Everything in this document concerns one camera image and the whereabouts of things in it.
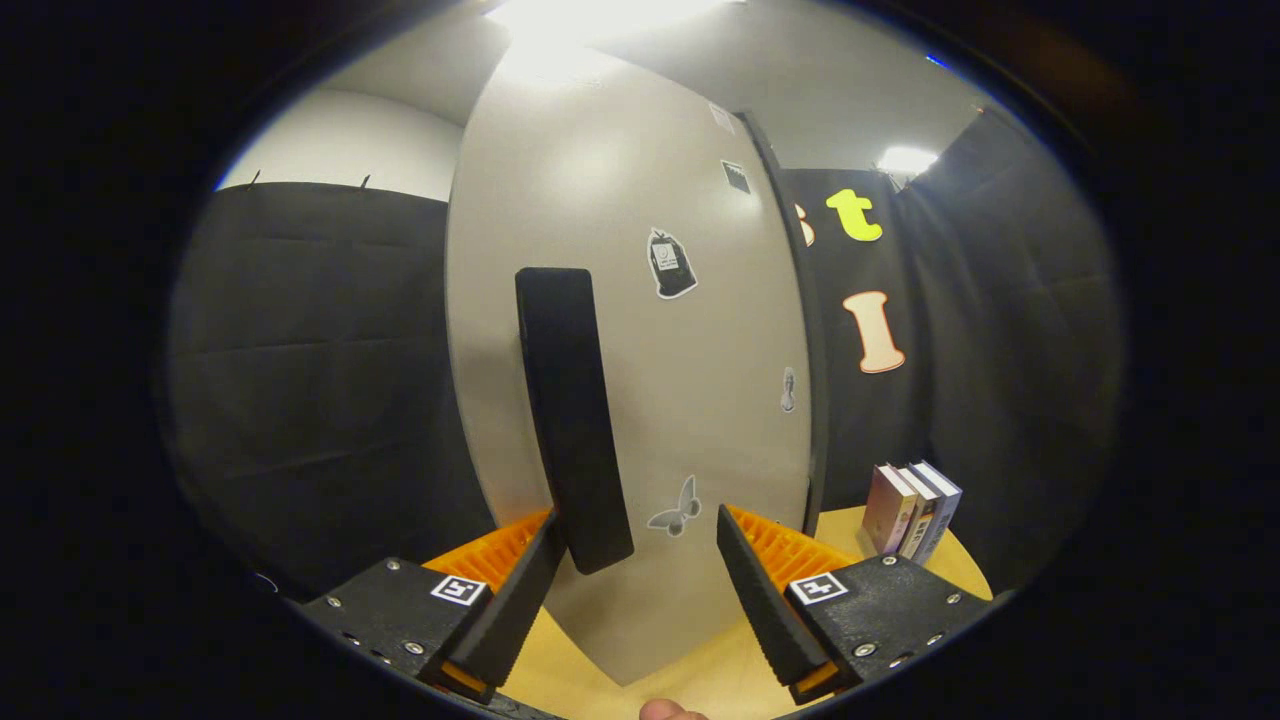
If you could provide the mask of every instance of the butterfly sticker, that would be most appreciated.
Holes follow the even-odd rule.
[[[678,538],[685,532],[685,523],[692,520],[703,511],[703,501],[698,500],[696,480],[692,475],[685,478],[684,487],[680,488],[680,503],[671,510],[649,518],[649,528],[654,530],[667,530],[667,534]]]

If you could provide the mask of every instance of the book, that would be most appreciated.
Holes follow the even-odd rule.
[[[933,556],[938,543],[942,542],[942,536],[946,534],[947,525],[951,524],[951,518],[956,514],[956,506],[960,505],[960,496],[964,495],[964,491],[924,460],[913,462],[910,470],[936,489],[940,496],[938,505],[933,511],[933,521],[929,523],[924,539],[920,541],[920,547],[913,557],[916,564],[924,565]]]
[[[928,483],[915,477],[915,473],[904,470],[900,474],[911,486],[911,489],[920,496],[915,502],[915,510],[911,512],[911,521],[908,527],[906,537],[902,538],[902,547],[897,551],[899,555],[915,560],[915,552],[920,548],[920,541],[924,539],[924,534],[929,530],[929,523],[933,520],[933,512],[937,509],[938,497],[941,496]]]
[[[863,528],[879,553],[897,552],[911,521],[919,493],[892,465],[877,465],[867,496]]]

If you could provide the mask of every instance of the black fabric backdrop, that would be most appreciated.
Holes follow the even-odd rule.
[[[996,592],[1052,556],[1111,452],[1119,288],[1105,231],[1071,187],[987,108],[893,199],[928,316],[929,459],[964,487],[952,527]]]
[[[264,183],[215,193],[169,323],[188,495],[287,594],[493,528],[444,324],[447,204]]]
[[[897,191],[881,173],[783,170],[806,211],[831,393],[823,509],[878,462],[965,488],[954,528],[1000,592],[1025,583],[1102,475],[1123,370],[1103,233],[1034,138],[987,109]],[[854,190],[883,234],[845,234]],[[453,396],[447,204],[317,183],[214,195],[170,318],[173,445],[209,523],[310,597],[385,555],[493,528]],[[863,373],[842,301],[881,291],[905,363]]]
[[[827,347],[828,448],[823,510],[867,501],[870,469],[882,462],[919,460],[924,454],[929,397],[928,323],[910,245],[893,214],[896,191],[888,176],[865,170],[782,170],[788,195],[805,211],[814,234],[806,249],[822,307]],[[870,200],[868,223],[881,225],[874,241],[849,237],[827,199],[852,190]],[[846,297],[881,291],[893,345],[906,360],[883,373],[864,373],[863,341]]]

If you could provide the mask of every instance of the black rubber pad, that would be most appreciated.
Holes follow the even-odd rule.
[[[827,653],[769,582],[751,542],[723,505],[716,521],[716,546],[724,559],[724,568],[755,639],[778,682],[783,685],[797,683],[826,664]]]
[[[502,589],[449,653],[449,661],[489,685],[507,683],[520,647],[525,644],[538,609],[543,606],[543,598],[556,578],[556,569],[564,557],[564,542],[557,532],[556,520],[553,510],[529,541]]]
[[[591,274],[580,268],[516,273],[520,343],[543,469],[559,532],[582,574],[635,552],[613,448]]]

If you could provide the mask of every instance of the sticker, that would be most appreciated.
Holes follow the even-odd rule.
[[[685,246],[658,228],[649,228],[649,270],[663,300],[675,300],[698,287]]]
[[[678,538],[685,533],[685,523],[696,518],[701,511],[703,501],[698,500],[698,480],[689,475],[680,488],[680,501],[676,506],[649,518],[648,528],[667,530],[668,536]]]
[[[730,135],[737,135],[737,131],[733,129],[733,120],[730,119],[728,111],[724,110],[724,108],[721,108],[714,102],[708,102],[707,105],[712,109],[712,117],[716,118],[716,124],[727,129]]]
[[[731,186],[751,195],[751,188],[746,184],[746,173],[742,172],[742,165],[730,163],[728,160],[721,160],[721,165],[723,165],[724,177],[728,178]]]
[[[849,588],[840,584],[831,573],[823,573],[803,580],[791,583],[791,592],[796,593],[800,602],[813,605],[833,597],[840,597],[849,592]]]
[[[477,597],[480,597],[480,592],[484,591],[484,583],[458,578],[457,575],[449,575],[440,580],[440,584],[435,585],[431,594],[440,600],[470,606]]]
[[[796,409],[796,372],[787,368],[782,372],[782,411],[791,413]]]

